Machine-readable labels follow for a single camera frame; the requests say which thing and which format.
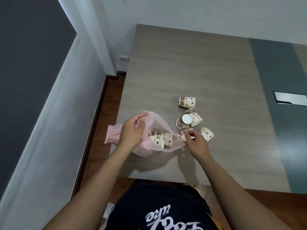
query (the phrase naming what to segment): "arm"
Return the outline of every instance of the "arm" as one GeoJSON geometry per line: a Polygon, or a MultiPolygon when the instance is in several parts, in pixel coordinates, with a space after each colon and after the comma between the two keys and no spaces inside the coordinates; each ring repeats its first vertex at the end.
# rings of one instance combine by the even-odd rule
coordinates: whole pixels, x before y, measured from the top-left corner
{"type": "Polygon", "coordinates": [[[290,228],[243,189],[211,156],[204,137],[186,131],[190,153],[201,164],[233,230],[289,230],[290,228]]]}
{"type": "Polygon", "coordinates": [[[44,230],[98,228],[117,175],[130,152],[142,139],[145,123],[141,121],[140,125],[135,127],[137,120],[147,114],[145,112],[135,115],[124,123],[118,147],[87,184],[43,228],[44,230]]]}

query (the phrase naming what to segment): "hand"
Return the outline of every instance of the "hand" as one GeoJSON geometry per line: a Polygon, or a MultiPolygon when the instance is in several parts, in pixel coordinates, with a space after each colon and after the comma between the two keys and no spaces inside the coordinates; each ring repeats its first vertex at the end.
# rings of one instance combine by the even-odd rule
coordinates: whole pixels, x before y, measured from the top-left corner
{"type": "Polygon", "coordinates": [[[184,131],[184,134],[187,140],[188,149],[195,159],[197,159],[199,162],[200,160],[204,160],[206,162],[208,159],[212,159],[207,142],[199,132],[195,130],[188,130],[184,131]]]}
{"type": "Polygon", "coordinates": [[[140,144],[145,128],[145,122],[142,120],[138,127],[135,127],[135,125],[139,119],[147,115],[148,112],[134,115],[123,124],[118,146],[121,146],[130,153],[140,144]]]}

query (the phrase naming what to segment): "left hand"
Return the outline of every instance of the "left hand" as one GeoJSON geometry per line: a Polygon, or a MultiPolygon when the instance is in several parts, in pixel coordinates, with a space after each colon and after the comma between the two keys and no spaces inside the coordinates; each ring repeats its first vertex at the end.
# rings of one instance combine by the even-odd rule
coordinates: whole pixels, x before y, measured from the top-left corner
{"type": "Polygon", "coordinates": [[[134,115],[123,124],[118,146],[128,150],[130,153],[140,144],[145,128],[145,122],[142,120],[138,127],[135,127],[135,125],[139,119],[147,115],[148,112],[134,115]]]}

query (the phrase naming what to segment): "plastic bag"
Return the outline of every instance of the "plastic bag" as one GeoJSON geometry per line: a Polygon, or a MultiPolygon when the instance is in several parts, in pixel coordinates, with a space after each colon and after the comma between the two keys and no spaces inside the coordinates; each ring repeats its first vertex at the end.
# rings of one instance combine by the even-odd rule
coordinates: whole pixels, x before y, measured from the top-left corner
{"type": "MultiPolygon", "coordinates": [[[[148,115],[139,119],[136,127],[139,125],[141,120],[145,121],[145,128],[143,132],[142,141],[140,142],[139,146],[137,146],[132,152],[136,155],[146,157],[156,151],[164,151],[164,152],[172,152],[175,151],[183,146],[185,143],[177,136],[175,132],[171,130],[167,122],[158,114],[151,112],[151,111],[143,111],[148,112],[148,115]],[[164,147],[163,149],[159,148],[155,145],[155,143],[148,139],[147,130],[151,128],[157,133],[172,133],[173,135],[173,143],[171,147],[164,147]]],[[[118,144],[120,132],[122,130],[122,124],[108,126],[108,131],[106,133],[106,140],[104,143],[113,142],[118,144]]]]}

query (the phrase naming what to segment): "wooden baseboard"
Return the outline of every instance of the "wooden baseboard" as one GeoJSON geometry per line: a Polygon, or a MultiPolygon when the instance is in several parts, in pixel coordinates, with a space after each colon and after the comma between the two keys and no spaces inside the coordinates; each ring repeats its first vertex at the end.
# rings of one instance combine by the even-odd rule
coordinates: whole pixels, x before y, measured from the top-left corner
{"type": "Polygon", "coordinates": [[[97,105],[97,108],[96,108],[96,112],[95,112],[95,115],[94,115],[92,126],[91,126],[91,129],[90,129],[90,133],[89,133],[88,138],[87,138],[87,142],[86,142],[85,150],[84,150],[84,153],[83,153],[82,161],[81,161],[81,164],[80,164],[80,167],[79,167],[77,179],[75,181],[75,186],[74,186],[74,189],[73,189],[72,194],[71,194],[71,198],[74,197],[75,194],[78,193],[78,191],[80,190],[81,181],[82,181],[82,178],[83,178],[83,174],[84,174],[85,166],[86,166],[86,163],[87,163],[88,155],[90,153],[91,144],[92,144],[92,141],[93,141],[95,129],[96,129],[96,126],[97,126],[100,110],[101,110],[103,100],[104,100],[104,97],[105,97],[105,94],[106,94],[106,89],[108,87],[108,83],[109,83],[110,80],[111,81],[118,81],[119,77],[126,77],[126,72],[117,71],[116,76],[106,75],[106,77],[105,77],[103,88],[102,88],[102,91],[101,91],[101,94],[100,94],[100,98],[99,98],[99,101],[98,101],[98,105],[97,105]]]}

